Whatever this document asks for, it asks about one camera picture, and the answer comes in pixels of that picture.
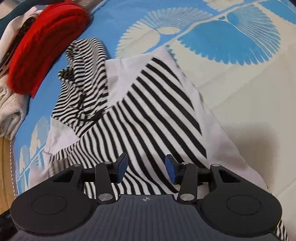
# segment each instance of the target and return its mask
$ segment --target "blue and white patterned fabric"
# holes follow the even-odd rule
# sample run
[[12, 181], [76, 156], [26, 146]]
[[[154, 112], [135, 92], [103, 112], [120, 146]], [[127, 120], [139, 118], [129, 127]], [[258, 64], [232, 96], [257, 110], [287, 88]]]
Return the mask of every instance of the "blue and white patterned fabric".
[[[296, 8], [288, 0], [109, 0], [93, 17], [79, 39], [99, 38], [109, 58], [167, 46], [210, 108], [262, 73], [296, 39]], [[44, 166], [42, 151], [61, 86], [57, 74], [66, 66], [63, 54], [16, 135], [18, 194], [28, 189], [30, 168]]]

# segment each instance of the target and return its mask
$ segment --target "clothing pile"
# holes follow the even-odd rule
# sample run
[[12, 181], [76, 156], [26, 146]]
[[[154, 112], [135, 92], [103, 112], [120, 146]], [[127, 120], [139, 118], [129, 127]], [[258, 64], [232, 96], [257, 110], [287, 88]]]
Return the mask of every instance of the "clothing pile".
[[14, 138], [30, 96], [89, 21], [68, 0], [24, 0], [0, 19], [0, 137]]
[[[31, 168], [29, 188], [70, 165], [91, 168], [127, 153], [123, 181], [112, 184], [116, 198], [176, 195], [180, 187], [169, 181], [166, 154], [200, 168], [221, 164], [267, 190], [164, 46], [106, 60], [101, 41], [84, 39], [72, 42], [66, 57], [43, 151], [45, 169]], [[207, 192], [207, 185], [200, 186], [198, 198]], [[86, 183], [85, 193], [96, 197], [93, 183]]]

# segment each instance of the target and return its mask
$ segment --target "white cloth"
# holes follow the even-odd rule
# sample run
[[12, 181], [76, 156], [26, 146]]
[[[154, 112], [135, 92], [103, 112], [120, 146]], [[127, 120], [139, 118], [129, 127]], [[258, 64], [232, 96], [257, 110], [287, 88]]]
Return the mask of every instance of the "white cloth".
[[0, 77], [0, 107], [4, 104], [4, 102], [12, 93], [11, 89], [7, 86], [7, 79], [8, 74]]
[[10, 46], [11, 40], [19, 31], [20, 27], [24, 24], [24, 22], [30, 17], [31, 14], [37, 11], [36, 7], [32, 7], [29, 11], [27, 11], [24, 15], [16, 17], [14, 20], [10, 21], [10, 23], [5, 28], [3, 35], [0, 39], [0, 59], [3, 58], [5, 52]]
[[[0, 61], [3, 59], [5, 53], [9, 49], [14, 37], [17, 35], [19, 29], [24, 24], [24, 22], [30, 18], [34, 17], [35, 19], [39, 17], [43, 10], [38, 10], [36, 7], [32, 7], [24, 15], [18, 16], [7, 25], [3, 35], [0, 39]], [[0, 70], [0, 77], [5, 74], [9, 68], [9, 63], [6, 63], [5, 66]]]
[[29, 95], [12, 93], [0, 107], [0, 137], [12, 140], [24, 121]]
[[[213, 163], [221, 164], [262, 189], [267, 190], [262, 177], [246, 164], [236, 146], [223, 131], [218, 120], [203, 103], [198, 90], [184, 76], [182, 71], [178, 69], [176, 63], [165, 47], [159, 47], [151, 53], [130, 58], [111, 59], [105, 62], [109, 91], [108, 105], [115, 104], [126, 95], [131, 84], [138, 76], [139, 71], [143, 69], [152, 57], [165, 61], [174, 73], [178, 73], [177, 77], [182, 82], [186, 95], [190, 98], [193, 104], [196, 112], [196, 119], [200, 124], [202, 135], [206, 140], [205, 149], [207, 151], [208, 167]], [[51, 122], [51, 130], [45, 147], [46, 150], [50, 150], [50, 153], [44, 153], [44, 161], [47, 164], [49, 163], [48, 154], [53, 155], [66, 146], [61, 145], [61, 143], [70, 144], [76, 142], [74, 139], [73, 141], [71, 140], [73, 136], [75, 136], [71, 128], [62, 124], [63, 126], [60, 126], [60, 129], [58, 129], [52, 127], [52, 123], [53, 122]], [[29, 180], [34, 180], [34, 185], [36, 185], [47, 178], [45, 173], [45, 171], [34, 170], [33, 173], [30, 173]], [[199, 188], [199, 198], [203, 198], [207, 193], [207, 188], [204, 186], [205, 185]]]

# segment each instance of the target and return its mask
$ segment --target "metal pivot screw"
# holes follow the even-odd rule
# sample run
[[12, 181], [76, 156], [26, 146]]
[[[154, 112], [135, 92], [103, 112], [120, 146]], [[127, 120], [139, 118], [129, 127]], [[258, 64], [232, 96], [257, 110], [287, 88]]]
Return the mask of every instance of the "metal pivot screw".
[[99, 199], [103, 202], [110, 201], [112, 198], [113, 196], [109, 193], [102, 193], [99, 195]]
[[194, 196], [190, 193], [184, 193], [180, 196], [180, 199], [183, 201], [192, 201], [194, 199]]

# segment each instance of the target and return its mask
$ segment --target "drawstring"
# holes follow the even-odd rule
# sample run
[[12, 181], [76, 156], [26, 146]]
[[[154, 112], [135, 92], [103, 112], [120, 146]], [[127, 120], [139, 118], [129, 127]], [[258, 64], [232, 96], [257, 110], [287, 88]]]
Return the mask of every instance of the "drawstring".
[[[85, 97], [86, 97], [86, 94], [85, 93], [82, 93], [81, 95], [80, 95], [80, 99], [79, 99], [79, 101], [78, 101], [78, 107], [77, 108], [75, 108], [75, 109], [77, 109], [77, 110], [80, 110], [81, 108], [81, 106], [82, 106], [82, 103], [83, 103], [83, 101], [84, 101], [84, 99], [85, 99]], [[98, 121], [101, 117], [102, 117], [102, 115], [104, 114], [104, 112], [107, 110], [107, 109], [109, 109], [109, 108], [112, 108], [113, 107], [113, 105], [110, 105], [110, 106], [107, 106], [107, 107], [105, 107], [105, 108], [103, 108], [103, 109], [100, 109], [100, 110], [98, 110], [92, 117], [90, 117], [90, 118], [85, 118], [85, 119], [82, 119], [82, 118], [80, 118], [80, 117], [78, 117], [78, 112], [76, 113], [76, 119], [77, 120], [79, 120], [79, 121], [84, 121], [84, 122], [87, 122], [87, 121]]]

